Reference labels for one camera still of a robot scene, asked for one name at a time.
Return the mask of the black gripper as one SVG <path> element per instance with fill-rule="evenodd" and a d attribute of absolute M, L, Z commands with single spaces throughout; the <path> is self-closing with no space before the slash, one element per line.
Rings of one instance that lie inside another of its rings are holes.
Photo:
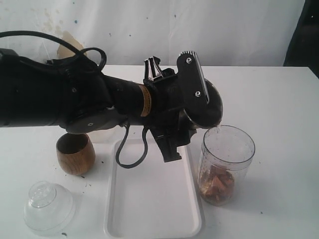
<path fill-rule="evenodd" d="M 143 83 L 152 96 L 151 134 L 164 162 L 180 160 L 177 144 L 189 144 L 196 130 L 184 113 L 185 102 L 177 73 L 172 68 L 162 70 L 158 57 L 146 59 L 144 65 Z"/>

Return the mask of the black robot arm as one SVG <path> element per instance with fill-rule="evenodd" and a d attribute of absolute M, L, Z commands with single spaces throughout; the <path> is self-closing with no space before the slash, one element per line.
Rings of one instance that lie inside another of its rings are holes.
<path fill-rule="evenodd" d="M 57 125 L 70 134 L 143 126 L 154 137 L 165 162 L 180 159 L 196 126 L 186 114 L 184 90 L 172 69 L 155 83 L 138 84 L 104 75 L 86 57 L 47 64 L 0 51 L 0 125 Z"/>

